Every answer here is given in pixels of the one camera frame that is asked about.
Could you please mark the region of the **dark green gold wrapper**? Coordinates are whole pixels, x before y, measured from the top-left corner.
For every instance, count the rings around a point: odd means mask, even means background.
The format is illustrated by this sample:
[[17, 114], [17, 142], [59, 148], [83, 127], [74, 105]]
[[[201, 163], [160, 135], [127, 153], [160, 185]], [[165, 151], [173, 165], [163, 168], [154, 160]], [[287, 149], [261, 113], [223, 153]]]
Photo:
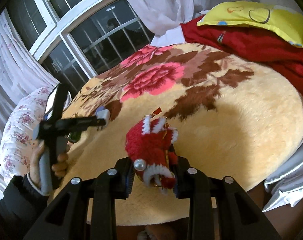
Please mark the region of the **dark green gold wrapper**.
[[82, 130], [81, 129], [73, 129], [68, 134], [68, 141], [71, 143], [76, 143], [81, 139]]

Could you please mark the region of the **small purple white box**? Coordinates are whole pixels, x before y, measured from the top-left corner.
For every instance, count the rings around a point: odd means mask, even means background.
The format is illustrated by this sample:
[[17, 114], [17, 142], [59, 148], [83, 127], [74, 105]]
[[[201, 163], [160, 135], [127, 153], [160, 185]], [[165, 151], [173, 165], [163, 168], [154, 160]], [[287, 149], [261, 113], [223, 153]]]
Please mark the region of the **small purple white box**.
[[99, 125], [98, 129], [97, 129], [98, 131], [103, 130], [109, 124], [110, 111], [107, 108], [105, 108], [104, 106], [100, 106], [100, 107], [98, 107], [98, 109], [96, 109], [95, 116], [97, 119], [104, 119], [105, 124]]

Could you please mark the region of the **red knitted plush keychain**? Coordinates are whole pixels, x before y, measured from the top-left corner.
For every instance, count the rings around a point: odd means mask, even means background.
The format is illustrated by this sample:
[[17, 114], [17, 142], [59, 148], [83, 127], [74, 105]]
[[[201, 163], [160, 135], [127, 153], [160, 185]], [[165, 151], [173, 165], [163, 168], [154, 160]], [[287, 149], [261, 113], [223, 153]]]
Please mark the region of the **red knitted plush keychain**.
[[178, 163], [173, 143], [179, 133], [166, 117], [156, 118], [161, 112], [161, 108], [157, 108], [128, 131], [125, 150], [140, 181], [166, 192], [177, 183], [171, 166]]

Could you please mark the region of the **black left jacket sleeve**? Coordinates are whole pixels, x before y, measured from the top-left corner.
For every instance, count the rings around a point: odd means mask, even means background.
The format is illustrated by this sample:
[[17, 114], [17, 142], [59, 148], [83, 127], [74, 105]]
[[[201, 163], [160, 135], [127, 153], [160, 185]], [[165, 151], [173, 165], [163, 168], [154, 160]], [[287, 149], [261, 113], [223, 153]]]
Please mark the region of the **black left jacket sleeve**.
[[0, 239], [24, 239], [47, 207], [47, 200], [29, 174], [14, 176], [0, 200]]

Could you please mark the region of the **white bed sheet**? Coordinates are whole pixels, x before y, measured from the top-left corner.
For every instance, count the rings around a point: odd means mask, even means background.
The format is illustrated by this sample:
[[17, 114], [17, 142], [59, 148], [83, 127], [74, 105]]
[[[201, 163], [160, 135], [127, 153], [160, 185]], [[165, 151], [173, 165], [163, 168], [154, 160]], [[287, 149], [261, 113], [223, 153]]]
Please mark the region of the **white bed sheet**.
[[303, 199], [303, 143], [297, 151], [264, 181], [271, 198], [263, 212], [290, 205], [295, 207]]

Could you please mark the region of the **white sheer left curtain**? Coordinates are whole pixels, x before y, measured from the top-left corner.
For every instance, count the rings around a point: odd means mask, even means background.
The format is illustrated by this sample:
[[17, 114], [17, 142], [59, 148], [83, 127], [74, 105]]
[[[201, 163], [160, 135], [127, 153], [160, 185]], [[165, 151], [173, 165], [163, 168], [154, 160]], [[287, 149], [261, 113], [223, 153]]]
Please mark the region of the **white sheer left curtain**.
[[[28, 51], [4, 9], [0, 14], [0, 145], [5, 124], [18, 102], [40, 87], [53, 88], [58, 83]], [[0, 171], [0, 190], [6, 185]]]

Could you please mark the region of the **floral plush bed blanket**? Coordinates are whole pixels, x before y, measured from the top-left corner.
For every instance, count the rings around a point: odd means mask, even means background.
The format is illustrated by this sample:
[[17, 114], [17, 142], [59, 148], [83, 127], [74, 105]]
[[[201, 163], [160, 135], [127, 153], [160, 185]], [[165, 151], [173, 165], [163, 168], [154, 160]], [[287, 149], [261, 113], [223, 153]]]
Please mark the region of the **floral plush bed blanket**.
[[293, 155], [303, 140], [303, 99], [281, 74], [197, 43], [146, 46], [90, 79], [64, 118], [111, 113], [70, 150], [72, 178], [97, 177], [126, 157], [125, 136], [160, 108], [178, 130], [177, 155], [207, 176], [233, 177], [249, 191]]

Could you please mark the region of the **window with metal bars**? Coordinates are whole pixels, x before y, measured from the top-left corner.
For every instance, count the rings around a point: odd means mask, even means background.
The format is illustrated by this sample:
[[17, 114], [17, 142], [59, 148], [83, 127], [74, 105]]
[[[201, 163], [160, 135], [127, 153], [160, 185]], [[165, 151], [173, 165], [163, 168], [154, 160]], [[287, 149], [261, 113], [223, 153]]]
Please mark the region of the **window with metal bars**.
[[7, 12], [27, 50], [72, 94], [154, 36], [127, 0], [10, 0]]

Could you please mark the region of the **red blanket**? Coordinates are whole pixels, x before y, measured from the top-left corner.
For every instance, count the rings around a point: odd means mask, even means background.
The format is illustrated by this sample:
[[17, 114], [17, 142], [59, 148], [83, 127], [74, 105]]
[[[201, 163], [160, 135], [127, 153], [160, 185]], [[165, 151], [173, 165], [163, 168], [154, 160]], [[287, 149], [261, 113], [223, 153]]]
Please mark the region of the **red blanket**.
[[182, 23], [185, 41], [208, 45], [242, 59], [263, 63], [283, 75], [303, 96], [303, 48], [292, 46], [266, 29], [197, 26], [200, 18]]

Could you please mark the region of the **yellow cartoon pillow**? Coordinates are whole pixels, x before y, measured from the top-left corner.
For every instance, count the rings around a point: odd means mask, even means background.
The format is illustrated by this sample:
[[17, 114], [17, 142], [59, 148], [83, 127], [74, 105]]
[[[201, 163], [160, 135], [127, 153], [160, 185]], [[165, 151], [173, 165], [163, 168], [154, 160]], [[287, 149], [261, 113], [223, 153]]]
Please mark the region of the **yellow cartoon pillow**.
[[292, 46], [303, 48], [303, 14], [281, 5], [224, 2], [209, 10], [197, 26], [255, 27], [272, 31]]

